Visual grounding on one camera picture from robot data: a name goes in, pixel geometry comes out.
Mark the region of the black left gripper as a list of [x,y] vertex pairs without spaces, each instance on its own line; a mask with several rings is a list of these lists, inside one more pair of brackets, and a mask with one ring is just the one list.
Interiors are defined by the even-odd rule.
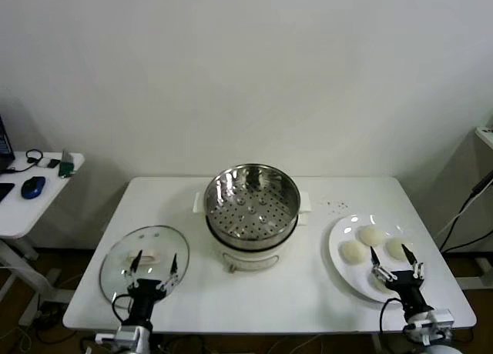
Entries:
[[172,292],[179,284],[178,254],[170,260],[161,260],[155,279],[138,279],[137,269],[142,258],[140,249],[124,272],[125,287],[132,298],[132,307],[128,317],[129,326],[151,326],[150,322],[156,302],[163,300],[167,292]]

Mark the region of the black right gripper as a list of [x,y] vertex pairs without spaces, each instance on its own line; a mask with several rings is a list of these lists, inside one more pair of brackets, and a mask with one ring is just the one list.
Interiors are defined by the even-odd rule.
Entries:
[[405,312],[426,312],[427,303],[421,294],[421,286],[424,282],[424,263],[419,262],[414,253],[405,245],[401,248],[411,264],[412,270],[391,272],[385,269],[374,250],[370,247],[372,274],[382,281],[391,291],[396,292],[401,300]]

